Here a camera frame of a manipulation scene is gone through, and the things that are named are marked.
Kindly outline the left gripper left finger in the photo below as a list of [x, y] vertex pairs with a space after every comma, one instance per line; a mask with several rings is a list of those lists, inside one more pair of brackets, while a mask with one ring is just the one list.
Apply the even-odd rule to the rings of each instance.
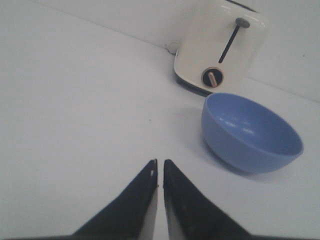
[[158, 163], [150, 160], [110, 204], [73, 235], [76, 237], [152, 237], [158, 205]]

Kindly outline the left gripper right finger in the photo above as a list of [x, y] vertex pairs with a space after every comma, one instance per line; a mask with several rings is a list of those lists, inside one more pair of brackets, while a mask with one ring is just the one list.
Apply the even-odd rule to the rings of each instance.
[[163, 166], [164, 204], [170, 238], [249, 238], [251, 234], [207, 199], [167, 159]]

